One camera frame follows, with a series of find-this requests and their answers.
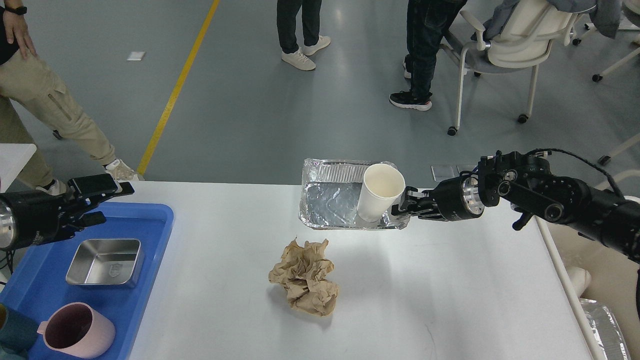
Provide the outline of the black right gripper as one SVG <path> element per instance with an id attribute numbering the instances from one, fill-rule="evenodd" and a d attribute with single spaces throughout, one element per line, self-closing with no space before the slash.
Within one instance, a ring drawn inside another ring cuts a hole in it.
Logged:
<path id="1" fill-rule="evenodd" d="M 430 221 L 441 221 L 441 216 L 447 221 L 461 221 L 479 218 L 485 206 L 480 199 L 478 179 L 459 176 L 440 182 L 435 189 L 419 191 L 416 187 L 405 187 L 404 208 L 407 209 L 395 204 L 391 214 Z"/>

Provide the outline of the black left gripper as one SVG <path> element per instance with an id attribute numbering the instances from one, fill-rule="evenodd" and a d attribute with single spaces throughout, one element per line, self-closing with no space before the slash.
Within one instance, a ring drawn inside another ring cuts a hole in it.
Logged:
<path id="1" fill-rule="evenodd" d="M 135 193 L 130 182 L 118 182 L 108 173 L 71 178 L 67 185 L 71 202 L 89 208 Z M 2 193 L 0 198 L 2 251 L 72 239 L 75 231 L 106 222 L 102 211 L 90 212 L 74 219 L 71 228 L 61 218 L 69 200 L 64 194 Z"/>

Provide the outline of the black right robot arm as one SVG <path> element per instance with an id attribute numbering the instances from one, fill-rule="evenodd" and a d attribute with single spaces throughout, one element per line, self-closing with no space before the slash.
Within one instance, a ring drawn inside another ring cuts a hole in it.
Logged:
<path id="1" fill-rule="evenodd" d="M 434 189 L 418 191 L 408 186 L 400 202 L 391 207 L 391 214 L 445 222 L 469 220 L 505 199 L 521 214 L 512 224 L 516 231 L 536 216 L 568 226 L 638 263 L 639 204 L 624 198 L 610 175 L 606 176 L 609 190 L 595 189 L 578 178 L 553 175 L 542 152 L 497 151 L 483 156 L 474 170 L 461 171 Z"/>

